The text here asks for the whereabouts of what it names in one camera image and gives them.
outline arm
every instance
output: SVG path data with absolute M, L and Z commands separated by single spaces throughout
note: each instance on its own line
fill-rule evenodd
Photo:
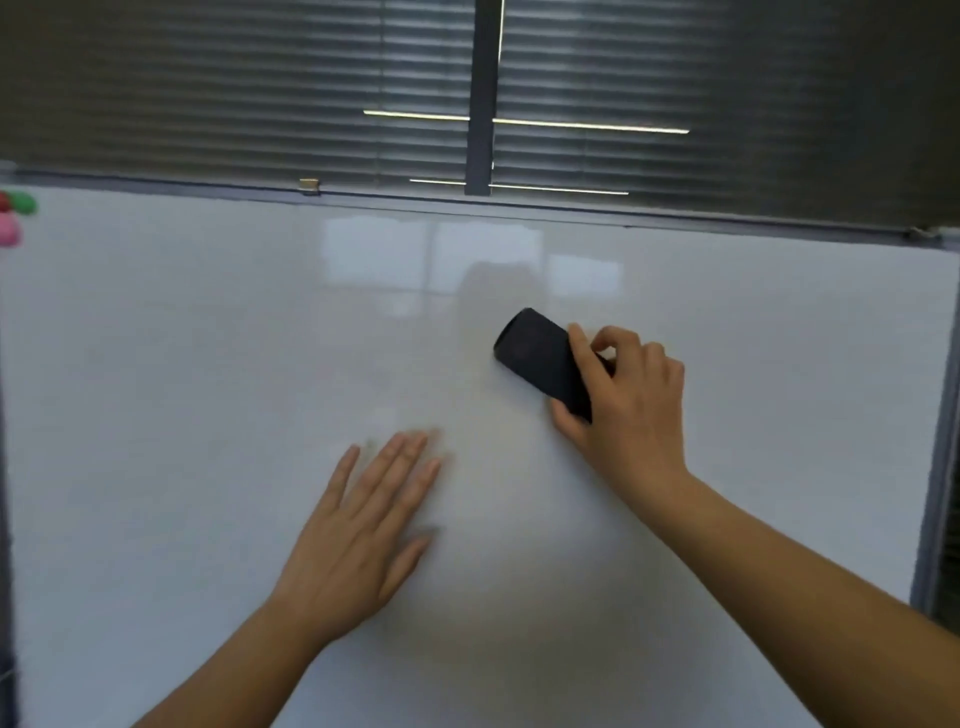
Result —
M 185 683 L 134 728 L 266 728 L 325 646 L 393 598 L 430 545 L 397 543 L 440 470 L 404 488 L 426 436 L 398 434 L 344 495 L 359 449 L 340 460 L 274 592 Z
M 960 724 L 960 639 L 740 510 L 684 463 L 684 367 L 602 329 L 570 345 L 593 424 L 551 402 L 557 429 L 693 570 L 807 709 L 830 728 Z M 592 350 L 616 349 L 610 377 Z

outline whiteboard frame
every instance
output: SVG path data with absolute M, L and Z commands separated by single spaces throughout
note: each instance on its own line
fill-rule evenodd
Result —
M 893 228 L 858 227 L 837 223 L 797 220 L 758 220 L 733 215 L 708 215 L 638 208 L 561 206 L 536 199 L 509 201 L 420 197 L 412 194 L 375 194 L 362 191 L 324 190 L 307 196 L 295 190 L 200 184 L 153 182 L 124 178 L 47 173 L 0 173 L 0 182 L 29 186 L 55 186 L 133 194 L 200 197 L 223 200 L 273 202 L 287 205 L 346 206 L 431 214 L 490 216 L 583 225 L 702 231 L 734 235 L 786 237 L 813 242 L 865 243 L 909 248 L 950 250 L 939 236 L 915 239 Z M 960 267 L 960 256 L 957 258 Z M 940 585 L 952 480 L 960 437 L 960 289 L 957 291 L 949 340 L 940 411 L 931 452 L 924 517 L 918 539 L 917 558 L 910 592 L 910 606 L 933 617 Z M 17 725 L 15 648 L 12 628 L 12 565 L 8 528 L 7 468 L 4 443 L 3 396 L 0 391 L 0 726 Z

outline forearm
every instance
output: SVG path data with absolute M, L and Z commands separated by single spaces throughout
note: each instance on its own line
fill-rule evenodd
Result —
M 134 728 L 267 728 L 316 652 L 268 603 Z
M 696 478 L 635 510 L 826 726 L 960 718 L 960 640 Z

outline green magnet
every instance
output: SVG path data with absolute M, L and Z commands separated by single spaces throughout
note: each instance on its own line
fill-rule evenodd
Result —
M 36 200 L 33 195 L 28 195 L 26 192 L 8 192 L 7 197 L 10 198 L 10 207 L 14 212 L 19 212 L 21 215 L 32 215 L 36 212 Z

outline finger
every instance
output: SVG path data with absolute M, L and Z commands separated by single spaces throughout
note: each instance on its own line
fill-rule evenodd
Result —
M 384 474 L 389 470 L 396 457 L 400 455 L 400 450 L 406 443 L 407 436 L 398 432 L 388 442 L 383 449 L 374 457 L 367 469 L 360 475 L 357 484 L 344 500 L 344 509 L 351 515 L 356 515 L 367 502 L 367 498 L 373 492 L 373 489 L 383 479 Z
M 622 376 L 643 371 L 643 346 L 635 331 L 621 327 L 603 327 L 593 337 L 590 347 L 595 352 L 616 349 L 616 372 Z
M 426 553 L 426 550 L 430 548 L 430 542 L 432 541 L 433 536 L 430 534 L 418 536 L 396 555 L 387 568 L 387 575 L 384 577 L 383 586 L 380 588 L 381 606 L 394 598 L 397 590 L 403 586 L 403 582 L 417 568 L 417 563 L 421 556 Z
M 360 448 L 351 445 L 347 448 L 333 469 L 333 475 L 330 476 L 326 484 L 326 490 L 320 497 L 320 503 L 317 504 L 317 510 L 323 513 L 330 513 L 340 507 L 340 501 L 344 497 L 344 490 L 347 489 L 347 482 L 353 467 L 357 464 L 357 458 L 360 456 Z
M 580 376 L 584 378 L 587 392 L 592 396 L 599 394 L 604 387 L 610 386 L 610 375 L 590 348 L 587 335 L 584 334 L 580 325 L 570 324 L 566 330 L 570 337 L 573 360 L 577 362 L 577 369 L 580 370 Z
M 400 486 L 406 482 L 407 475 L 420 460 L 420 456 L 426 449 L 426 444 L 427 436 L 425 432 L 414 433 L 408 438 L 406 446 L 391 464 L 380 484 L 374 488 L 373 493 L 360 512 L 359 518 L 364 523 L 377 525 L 383 521 L 383 517 L 387 515 L 387 511 L 390 510 L 390 506 L 394 502 L 396 492 L 400 490 Z
M 674 388 L 684 389 L 685 366 L 679 359 L 666 357 L 666 383 Z
M 651 381 L 666 381 L 666 352 L 663 344 L 651 341 L 643 347 L 643 358 L 646 364 L 645 374 Z
M 392 547 L 400 538 L 403 529 L 407 527 L 407 523 L 417 513 L 430 488 L 433 487 L 442 464 L 443 461 L 439 457 L 433 458 L 400 491 L 390 511 L 376 528 L 377 538 L 382 544 Z
M 553 420 L 553 426 L 557 428 L 573 447 L 583 450 L 587 443 L 587 425 L 570 414 L 570 410 L 560 400 L 550 399 L 550 419 Z

